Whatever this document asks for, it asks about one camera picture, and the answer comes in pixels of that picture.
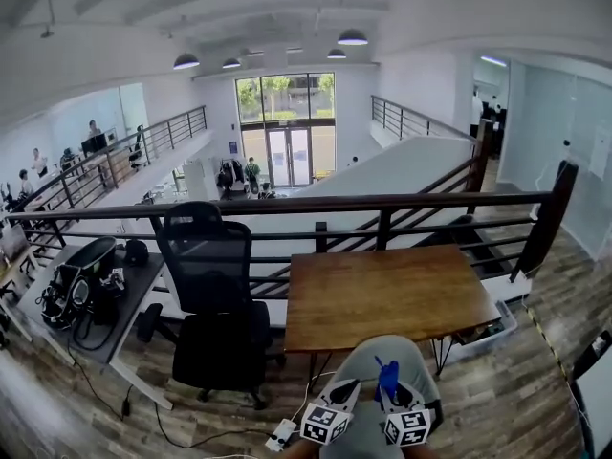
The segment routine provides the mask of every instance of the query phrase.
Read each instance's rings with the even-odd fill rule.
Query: blue object
[[[398,387],[398,379],[400,377],[400,365],[397,361],[391,361],[388,365],[384,365],[378,356],[375,357],[376,362],[381,367],[381,373],[379,374],[379,384],[376,388],[376,395],[374,401],[378,403],[383,402],[381,396],[381,387],[389,395],[389,398],[393,400],[395,398],[395,391]]]

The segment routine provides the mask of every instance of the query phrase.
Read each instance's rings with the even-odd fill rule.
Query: ceiling light
[[[480,56],[480,59],[482,59],[483,61],[488,61],[489,63],[492,63],[497,66],[503,66],[504,68],[508,66],[507,63],[504,63],[503,61],[500,61],[499,59],[495,59],[494,57]]]
[[[343,50],[332,50],[327,57],[329,59],[346,59],[346,53]]]
[[[359,29],[347,29],[338,38],[338,44],[345,46],[363,46],[367,44],[367,37]]]
[[[238,61],[235,57],[226,59],[226,62],[223,63],[223,68],[226,70],[227,68],[238,68],[239,66],[240,66],[240,61]]]
[[[176,58],[174,62],[175,70],[184,70],[185,68],[193,68],[194,66],[198,66],[200,61],[197,57],[192,55],[191,53],[183,53],[179,57]]]

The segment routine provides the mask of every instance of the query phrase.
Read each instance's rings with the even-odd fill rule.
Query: white ceiling
[[[184,39],[191,51],[241,56],[266,44],[304,48],[300,60],[320,61],[338,34],[355,27],[376,40],[379,20],[394,0],[51,0],[64,24],[137,26]],[[51,21],[49,0],[0,0],[0,22],[14,27]],[[54,38],[61,38],[56,32]],[[371,46],[348,50],[369,61]]]

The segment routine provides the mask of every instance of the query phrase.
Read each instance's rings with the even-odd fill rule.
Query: power strip
[[[284,418],[276,427],[273,436],[266,442],[266,447],[274,452],[280,452],[285,448],[296,428],[297,425],[294,422]]]

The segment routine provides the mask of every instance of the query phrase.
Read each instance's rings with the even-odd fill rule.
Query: laminate floor
[[[480,208],[476,215],[490,219],[528,210]],[[521,230],[491,229],[489,235]],[[503,252],[513,249],[503,247]],[[561,231],[535,278],[526,303],[568,370],[591,339],[610,327],[610,274]],[[569,388],[521,303],[511,310],[519,326],[510,337],[483,356],[448,365],[438,382],[446,420],[431,444],[443,459],[580,458],[579,419]],[[78,369],[65,365],[42,340],[30,345],[13,331],[10,338],[11,346],[0,352],[0,445],[10,457],[273,457],[263,447],[265,436],[253,433],[226,435],[191,450],[171,446],[160,432],[153,403],[138,391],[131,392],[131,416],[121,422],[93,397]],[[282,346],[282,338],[275,345]],[[433,371],[429,348],[421,348]],[[112,369],[77,358],[99,395],[119,411],[127,384]],[[170,378],[172,345],[161,337],[142,344],[131,335],[121,358],[176,404],[171,412],[160,410],[160,417],[167,434],[183,445],[227,430],[272,432],[301,405],[308,375],[305,357],[290,356],[283,370],[271,362],[262,388],[269,407],[256,412],[241,393],[212,393],[209,403],[199,403],[197,389]],[[342,359],[335,356],[328,368]]]

